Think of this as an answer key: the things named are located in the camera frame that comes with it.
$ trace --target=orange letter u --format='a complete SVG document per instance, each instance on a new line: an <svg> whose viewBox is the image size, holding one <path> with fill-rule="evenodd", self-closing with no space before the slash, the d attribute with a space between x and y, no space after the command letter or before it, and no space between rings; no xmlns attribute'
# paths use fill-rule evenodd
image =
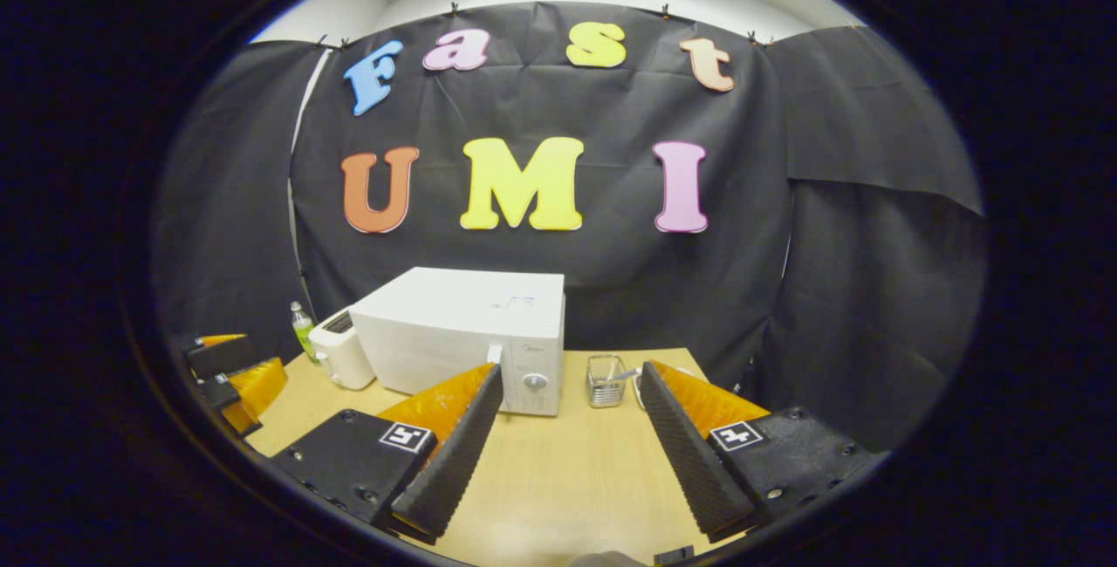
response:
<svg viewBox="0 0 1117 567"><path fill-rule="evenodd" d="M388 205L380 212L369 206L369 174L376 164L375 154L351 154L343 158L345 220L353 229L362 233L388 233L403 222L411 198L411 162L416 158L419 158L419 150L414 146L389 150L384 154L385 164L392 166L392 176Z"/></svg>

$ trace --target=pink letter i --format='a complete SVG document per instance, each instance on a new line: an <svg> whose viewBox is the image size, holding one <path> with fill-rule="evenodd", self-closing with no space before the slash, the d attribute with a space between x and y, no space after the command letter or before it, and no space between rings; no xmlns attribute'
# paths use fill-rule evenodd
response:
<svg viewBox="0 0 1117 567"><path fill-rule="evenodd" d="M659 142L652 148L663 162L663 210L656 217L662 232L698 233L708 221L698 210L698 162L706 150L696 143Z"/></svg>

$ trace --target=wooden table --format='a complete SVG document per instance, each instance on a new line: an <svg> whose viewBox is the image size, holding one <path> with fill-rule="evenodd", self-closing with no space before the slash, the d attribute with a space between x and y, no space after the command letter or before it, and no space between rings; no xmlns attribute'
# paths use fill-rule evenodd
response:
<svg viewBox="0 0 1117 567"><path fill-rule="evenodd" d="M558 416L497 414L446 535L414 545L481 567L565 567L608 550L651 565L659 552L701 554L743 536L712 545L698 531L631 383L620 406L590 407L586 357L601 353L566 352ZM627 368L656 359L705 379L687 349L615 353ZM247 439L268 457L343 409L378 413L407 397L379 382L340 388L305 354L286 368L264 427Z"/></svg>

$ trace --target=letter m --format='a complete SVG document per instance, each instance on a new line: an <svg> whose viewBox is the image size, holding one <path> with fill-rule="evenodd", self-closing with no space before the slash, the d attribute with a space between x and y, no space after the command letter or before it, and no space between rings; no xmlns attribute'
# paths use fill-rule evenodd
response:
<svg viewBox="0 0 1117 567"><path fill-rule="evenodd" d="M582 154L582 142L574 137L547 137L519 170L508 145L498 137L483 137L466 143L462 153L472 161L469 209L461 214L467 230L490 230L500 219L493 210L493 198L500 204L505 220L517 228L527 205L536 194L535 210L527 218L538 230L575 230L582 214L574 210L574 162Z"/></svg>

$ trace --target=microwave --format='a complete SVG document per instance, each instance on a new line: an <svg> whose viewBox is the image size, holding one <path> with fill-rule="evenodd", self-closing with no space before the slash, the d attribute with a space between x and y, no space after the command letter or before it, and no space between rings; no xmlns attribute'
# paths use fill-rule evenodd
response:
<svg viewBox="0 0 1117 567"><path fill-rule="evenodd" d="M554 416L563 377L562 273L417 266L347 309L385 388L419 393L500 364L500 411Z"/></svg>

